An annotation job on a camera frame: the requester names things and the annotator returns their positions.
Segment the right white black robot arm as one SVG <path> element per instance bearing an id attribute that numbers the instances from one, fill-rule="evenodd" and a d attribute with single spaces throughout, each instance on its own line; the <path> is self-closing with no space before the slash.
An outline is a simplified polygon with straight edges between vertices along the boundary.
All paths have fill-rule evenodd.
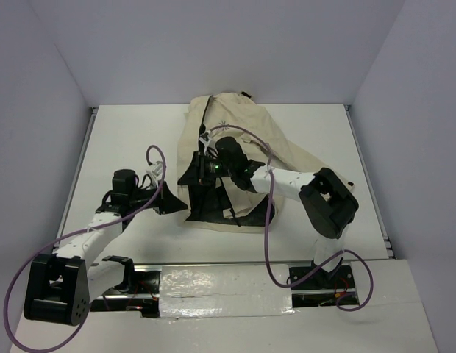
<path id="1" fill-rule="evenodd" d="M 343 256 L 343 233 L 359 208 L 356 198 L 330 168 L 317 172 L 290 171 L 248 158 L 233 137 L 221 138 L 215 151 L 196 151 L 177 184 L 208 186 L 229 177 L 250 193 L 273 193 L 300 202 L 318 233 L 312 271 L 317 286 L 328 288 L 338 278 Z"/>

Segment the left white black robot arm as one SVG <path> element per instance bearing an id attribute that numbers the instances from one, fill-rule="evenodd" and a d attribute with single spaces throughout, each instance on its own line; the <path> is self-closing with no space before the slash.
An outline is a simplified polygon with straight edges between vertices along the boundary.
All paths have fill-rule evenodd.
<path id="1" fill-rule="evenodd" d="M 163 174 L 161 162 L 151 164 L 143 177 L 132 169 L 114 172 L 112 187 L 84 233 L 32 261 L 24 302 L 26 319 L 75 327 L 84 322 L 92 301 L 103 292 L 115 288 L 128 293 L 136 286 L 131 258 L 100 255 L 140 211 L 153 209 L 165 215 L 188 208 L 169 190 Z"/>

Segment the cream jacket with black zipper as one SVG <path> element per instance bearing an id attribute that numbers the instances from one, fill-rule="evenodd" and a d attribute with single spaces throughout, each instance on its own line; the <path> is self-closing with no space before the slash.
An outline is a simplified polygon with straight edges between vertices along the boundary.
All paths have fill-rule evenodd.
<path id="1" fill-rule="evenodd" d="M 187 171 L 195 151 L 203 150 L 201 133 L 212 138 L 231 136 L 249 159 L 300 172 L 317 172 L 324 162 L 288 140 L 266 108 L 239 93 L 194 98 L 185 115 L 177 144 L 177 175 Z M 187 228 L 218 232 L 262 232 L 268 197 L 240 190 L 229 178 L 211 186 L 179 186 L 178 197 L 188 205 L 180 223 Z"/>

